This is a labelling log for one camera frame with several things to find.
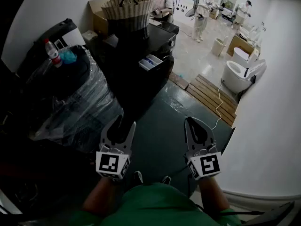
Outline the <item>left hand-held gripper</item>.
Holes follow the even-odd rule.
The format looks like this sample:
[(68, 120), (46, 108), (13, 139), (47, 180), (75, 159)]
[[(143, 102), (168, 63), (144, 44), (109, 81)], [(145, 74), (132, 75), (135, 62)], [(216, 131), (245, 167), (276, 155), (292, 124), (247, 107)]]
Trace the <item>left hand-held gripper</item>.
[(123, 180), (131, 163), (131, 145), (135, 134), (136, 122), (129, 129), (124, 144), (108, 145), (114, 141), (122, 122), (122, 115), (114, 117), (101, 132), (100, 150), (96, 152), (95, 170), (114, 181)]

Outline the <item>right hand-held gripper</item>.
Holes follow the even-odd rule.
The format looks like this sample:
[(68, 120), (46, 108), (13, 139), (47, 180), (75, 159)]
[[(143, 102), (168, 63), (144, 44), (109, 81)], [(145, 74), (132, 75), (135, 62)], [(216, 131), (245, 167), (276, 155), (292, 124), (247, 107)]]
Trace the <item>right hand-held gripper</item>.
[(201, 180), (221, 172), (221, 152), (218, 151), (211, 128), (203, 121), (187, 117), (184, 121), (187, 151), (185, 163), (193, 178)]

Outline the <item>person's right forearm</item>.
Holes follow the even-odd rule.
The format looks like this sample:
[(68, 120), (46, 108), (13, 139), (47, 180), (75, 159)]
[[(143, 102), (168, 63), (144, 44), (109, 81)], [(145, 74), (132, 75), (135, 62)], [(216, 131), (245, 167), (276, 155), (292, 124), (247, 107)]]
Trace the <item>person's right forearm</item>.
[(214, 177), (199, 180), (203, 207), (207, 213), (217, 214), (230, 208), (230, 204)]

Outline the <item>person's left forearm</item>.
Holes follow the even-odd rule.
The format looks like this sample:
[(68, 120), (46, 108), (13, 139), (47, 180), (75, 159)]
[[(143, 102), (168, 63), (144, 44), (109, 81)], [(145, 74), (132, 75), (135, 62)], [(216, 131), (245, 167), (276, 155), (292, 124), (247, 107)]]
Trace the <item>person's left forearm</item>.
[(100, 217), (108, 216), (114, 206), (119, 185), (110, 178), (101, 178), (83, 203), (82, 209)]

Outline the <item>wooden slat platform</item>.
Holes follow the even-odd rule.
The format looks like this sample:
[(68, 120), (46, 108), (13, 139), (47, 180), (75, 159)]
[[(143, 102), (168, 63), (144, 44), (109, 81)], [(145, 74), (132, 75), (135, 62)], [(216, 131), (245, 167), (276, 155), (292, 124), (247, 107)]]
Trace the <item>wooden slat platform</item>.
[(216, 115), (220, 114), (221, 119), (229, 126), (233, 126), (238, 104), (220, 87), (199, 74), (189, 83), (186, 91), (211, 112)]

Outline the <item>person's left shoe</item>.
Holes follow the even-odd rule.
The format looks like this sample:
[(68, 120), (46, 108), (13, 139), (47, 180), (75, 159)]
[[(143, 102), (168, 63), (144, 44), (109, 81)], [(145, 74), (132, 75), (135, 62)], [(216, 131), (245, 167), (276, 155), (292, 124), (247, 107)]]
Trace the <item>person's left shoe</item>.
[(139, 186), (143, 184), (143, 176), (140, 171), (135, 171), (133, 174), (133, 181), (135, 186)]

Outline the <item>plastic-wrapped appliance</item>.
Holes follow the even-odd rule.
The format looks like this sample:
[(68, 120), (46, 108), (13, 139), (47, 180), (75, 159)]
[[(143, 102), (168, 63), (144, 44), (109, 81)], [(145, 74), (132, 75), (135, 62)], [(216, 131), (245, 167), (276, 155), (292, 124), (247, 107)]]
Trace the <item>plastic-wrapped appliance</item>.
[(28, 137), (89, 153), (97, 149), (104, 126), (123, 110), (90, 51), (76, 45), (65, 52), (76, 60), (60, 67), (46, 60), (25, 84)]

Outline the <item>brown wooden mat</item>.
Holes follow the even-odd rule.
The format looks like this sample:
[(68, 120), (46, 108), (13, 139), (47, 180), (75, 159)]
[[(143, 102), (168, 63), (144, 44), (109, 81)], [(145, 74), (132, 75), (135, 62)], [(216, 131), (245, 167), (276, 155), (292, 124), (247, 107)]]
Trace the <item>brown wooden mat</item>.
[(182, 77), (180, 77), (179, 75), (177, 75), (174, 72), (171, 72), (169, 75), (169, 80), (172, 81), (174, 84), (176, 84), (178, 87), (180, 87), (183, 90), (186, 90), (189, 83), (184, 80)]

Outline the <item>person's green shirt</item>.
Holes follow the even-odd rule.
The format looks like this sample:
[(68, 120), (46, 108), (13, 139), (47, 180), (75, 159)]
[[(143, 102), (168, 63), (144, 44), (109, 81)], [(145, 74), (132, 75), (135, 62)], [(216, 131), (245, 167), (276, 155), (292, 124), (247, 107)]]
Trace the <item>person's green shirt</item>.
[(120, 207), (103, 218), (87, 211), (76, 212), (68, 226), (239, 226), (232, 209), (211, 218), (176, 188), (154, 183), (127, 191)]

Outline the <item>white waste bin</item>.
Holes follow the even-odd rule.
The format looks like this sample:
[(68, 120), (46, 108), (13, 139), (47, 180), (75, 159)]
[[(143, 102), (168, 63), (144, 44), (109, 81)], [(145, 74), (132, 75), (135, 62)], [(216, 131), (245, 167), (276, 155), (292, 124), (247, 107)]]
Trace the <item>white waste bin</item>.
[(226, 42), (228, 40), (228, 36), (226, 36), (223, 40), (220, 38), (215, 38), (213, 46), (211, 48), (211, 52), (219, 57), (222, 50), (224, 49), (224, 47), (226, 46)]

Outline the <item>blue cloth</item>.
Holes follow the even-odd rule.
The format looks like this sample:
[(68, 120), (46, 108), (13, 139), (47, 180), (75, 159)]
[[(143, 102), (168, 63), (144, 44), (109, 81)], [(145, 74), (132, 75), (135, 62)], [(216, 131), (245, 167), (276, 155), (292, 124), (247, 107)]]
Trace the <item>blue cloth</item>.
[(71, 49), (65, 48), (59, 51), (59, 55), (64, 64), (72, 64), (77, 61), (77, 55), (74, 54)]

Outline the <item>open cardboard box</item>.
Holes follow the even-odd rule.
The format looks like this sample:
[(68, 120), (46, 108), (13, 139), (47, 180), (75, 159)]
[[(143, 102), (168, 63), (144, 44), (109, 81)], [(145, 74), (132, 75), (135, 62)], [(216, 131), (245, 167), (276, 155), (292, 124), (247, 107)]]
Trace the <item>open cardboard box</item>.
[(229, 47), (227, 49), (227, 54), (230, 55), (231, 57), (233, 56), (233, 49), (235, 47), (238, 47), (242, 49), (244, 52), (249, 54), (249, 59), (248, 60), (256, 60), (259, 57), (260, 50), (252, 45), (250, 45), (247, 41), (243, 40), (237, 35), (234, 35)]

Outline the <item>small white container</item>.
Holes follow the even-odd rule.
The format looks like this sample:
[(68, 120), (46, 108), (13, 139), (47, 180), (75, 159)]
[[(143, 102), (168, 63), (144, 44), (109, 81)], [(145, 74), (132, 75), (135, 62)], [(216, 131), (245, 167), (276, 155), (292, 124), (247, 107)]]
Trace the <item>small white container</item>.
[(92, 30), (88, 30), (88, 31), (82, 33), (81, 35), (82, 35), (82, 37), (84, 39), (84, 42), (87, 46), (89, 46), (93, 40), (98, 38), (97, 33), (95, 33)]

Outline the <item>clear water bottle red label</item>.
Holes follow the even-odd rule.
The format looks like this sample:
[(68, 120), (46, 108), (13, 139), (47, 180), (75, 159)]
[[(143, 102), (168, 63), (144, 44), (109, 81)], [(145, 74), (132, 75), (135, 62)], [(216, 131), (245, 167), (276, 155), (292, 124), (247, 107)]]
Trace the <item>clear water bottle red label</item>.
[(60, 67), (63, 64), (63, 62), (62, 62), (62, 59), (59, 55), (57, 48), (49, 39), (44, 39), (44, 43), (45, 43), (46, 53), (48, 54), (49, 58), (51, 59), (52, 64), (56, 68)]

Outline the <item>large brown cardboard box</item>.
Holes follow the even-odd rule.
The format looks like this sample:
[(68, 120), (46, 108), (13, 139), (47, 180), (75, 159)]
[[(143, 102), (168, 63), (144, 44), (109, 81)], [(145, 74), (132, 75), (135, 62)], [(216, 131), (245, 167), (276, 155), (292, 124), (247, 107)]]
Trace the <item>large brown cardboard box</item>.
[(93, 14), (93, 29), (97, 34), (106, 38), (109, 34), (108, 22), (102, 11), (102, 6), (110, 0), (89, 0), (92, 14)]

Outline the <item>woven two-tone laundry basket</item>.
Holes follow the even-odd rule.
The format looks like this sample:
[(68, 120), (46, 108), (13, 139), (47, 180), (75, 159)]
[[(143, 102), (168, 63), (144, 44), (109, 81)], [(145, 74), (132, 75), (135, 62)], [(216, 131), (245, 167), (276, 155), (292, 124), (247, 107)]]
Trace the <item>woven two-tone laundry basket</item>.
[(145, 40), (149, 37), (149, 19), (155, 0), (109, 0), (102, 12), (109, 32), (121, 40)]

